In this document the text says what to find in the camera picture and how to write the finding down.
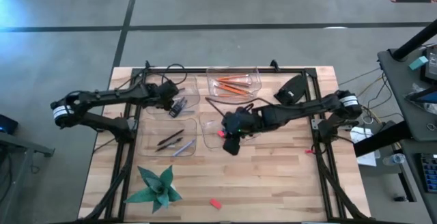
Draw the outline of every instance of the concrete floor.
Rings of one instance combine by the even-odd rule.
[[[128,0],[0,0],[0,27],[120,26],[127,5]],[[437,4],[389,0],[137,0],[131,25],[427,22],[436,9]],[[136,31],[127,36],[120,65],[142,66],[147,59],[160,66],[265,66],[276,59],[288,66],[334,66],[340,83],[377,68],[378,51],[400,46],[420,30]],[[41,171],[29,174],[20,196],[24,211],[15,223],[76,218],[96,134],[79,126],[57,129],[49,104],[74,89],[106,89],[119,35],[0,33],[0,113],[20,122],[18,136],[56,148],[50,159],[35,156]],[[358,93],[378,75],[341,88]],[[366,104],[378,88],[360,101]],[[387,96],[382,92],[375,103]],[[394,99],[375,109],[381,116],[397,111]],[[415,204],[391,201],[402,194],[397,176],[363,176],[363,181],[373,217],[431,223],[420,198]]]

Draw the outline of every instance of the black metal frame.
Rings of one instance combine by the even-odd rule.
[[[318,77],[317,77],[317,72],[316,72],[315,68],[279,68],[275,61],[272,61],[271,66],[273,66],[273,68],[258,68],[259,73],[261,73],[261,74],[263,74],[263,73],[277,73],[277,74],[295,73],[295,74],[301,74],[303,76],[308,76],[309,78],[311,78],[311,80],[313,82],[313,87],[314,87],[314,91],[315,91],[315,98],[318,99],[318,98],[322,97],[321,93],[320,93],[320,86],[318,83]],[[248,70],[248,68],[237,68],[236,70],[245,71],[245,70]],[[141,71],[141,69],[140,68],[132,69],[131,76],[134,76],[135,74],[137,74],[138,71]],[[162,69],[162,68],[151,68],[149,70],[149,72],[151,72],[151,73],[163,73],[163,71],[164,71],[164,69]],[[183,69],[170,69],[166,73],[184,73],[184,72],[204,73],[204,72],[206,72],[206,68],[186,68],[185,70],[183,70]],[[312,98],[311,98],[311,94],[309,91],[308,78],[306,78],[306,82],[307,82],[306,83],[307,89],[305,91],[305,98],[307,100],[311,100]],[[129,116],[129,114],[131,112],[131,108],[132,108],[132,106],[130,104],[126,105],[125,110],[124,110],[124,117],[125,118]],[[140,115],[141,115],[141,109],[139,107],[136,107],[134,119],[139,121]],[[324,113],[319,114],[319,116],[321,119],[326,119]],[[314,115],[310,116],[309,122],[311,123],[311,119],[314,119],[314,118],[315,118]],[[313,137],[313,144],[315,145],[315,152],[321,153],[322,150],[320,148],[320,143],[318,143],[318,138],[316,135],[317,131],[312,126],[310,126],[310,128],[311,128],[311,134]],[[116,177],[119,175],[118,172],[119,172],[120,165],[122,163],[123,149],[124,149],[124,144],[119,143],[119,145],[117,147],[117,153],[115,155],[114,170],[113,170],[113,175],[111,178],[111,183],[114,182]],[[134,151],[135,151],[135,143],[132,143],[129,145],[128,159],[126,160],[126,162],[128,162],[128,161],[131,162],[133,160]],[[333,149],[332,149],[331,144],[329,144],[329,143],[326,144],[326,151],[327,151],[326,155],[328,158],[328,166],[329,166],[330,172],[332,173],[334,179],[338,182],[339,177],[338,177],[337,168],[335,165],[334,153],[333,153]],[[320,163],[322,163],[320,161],[323,160],[323,158],[316,156],[316,160],[318,161],[318,165],[319,165]],[[124,222],[124,211],[126,209],[126,204],[124,203],[124,200],[127,198],[129,180],[130,180],[130,170],[131,169],[132,168],[129,169],[129,172],[126,175],[126,177],[124,178],[124,181],[122,184],[122,197],[120,199],[120,205],[119,205],[117,217],[116,218],[112,217],[113,200],[114,200],[114,195],[112,195],[111,199],[109,201],[109,204],[107,205],[104,219],[101,219],[102,221],[117,222],[117,223]],[[326,178],[321,173],[320,170],[319,170],[319,177],[320,177],[320,186],[322,188],[322,197],[323,197],[323,201],[324,201],[326,218],[329,221],[330,219],[335,219],[336,217],[333,216],[333,209],[332,209],[332,206],[330,203],[330,195],[328,192],[328,185],[326,183]],[[335,199],[336,199],[337,207],[339,210],[339,219],[354,221],[351,219],[347,219],[345,206],[341,202],[337,193],[335,193]]]

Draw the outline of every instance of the pink eraser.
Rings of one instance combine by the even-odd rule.
[[[221,209],[221,204],[219,201],[215,200],[215,199],[211,199],[210,204],[212,206],[214,206],[217,210]]]

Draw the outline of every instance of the wooden table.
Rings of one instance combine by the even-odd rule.
[[[331,66],[315,68],[322,96],[337,90],[334,68]],[[132,68],[115,68],[110,88],[127,81],[131,71]],[[171,79],[176,77],[174,74],[168,76]],[[125,221],[325,221],[315,156],[305,153],[313,143],[309,119],[306,117],[292,120],[274,132],[245,141],[237,156],[231,156],[220,149],[211,150],[204,143],[199,116],[215,116],[217,112],[204,99],[209,95],[206,75],[190,74],[190,76],[191,78],[195,76],[197,79],[201,96],[199,104],[193,107],[198,113],[183,115],[177,117],[177,120],[192,118],[196,121],[197,145],[194,154],[177,158],[144,156],[147,153],[145,153],[143,138],[147,135],[142,134],[141,129],[145,129],[146,124],[153,122],[153,119],[161,119],[163,116],[153,116],[142,110],[128,194],[130,196],[145,187],[137,166],[152,170],[159,175],[169,165],[173,165],[173,184],[183,200],[174,202],[168,209],[160,209],[154,214],[152,214],[152,203],[127,204]],[[292,76],[293,74],[261,74],[262,89],[258,96],[277,103],[273,94]],[[236,108],[229,105],[219,105],[219,107],[230,111]],[[106,106],[104,115],[117,117],[123,111],[124,104]],[[349,137],[346,132],[341,132],[340,135]],[[100,133],[96,146],[111,138],[109,132]],[[213,135],[205,136],[205,140],[209,141],[209,138],[213,139]],[[332,145],[341,186],[360,211],[370,216],[352,144],[338,140]],[[79,217],[90,213],[107,191],[116,147],[115,142],[111,143],[93,155]],[[119,195],[118,192],[114,215],[117,214]],[[212,198],[222,203],[223,207],[220,210],[209,204]],[[331,199],[336,213],[335,198],[331,197]]]

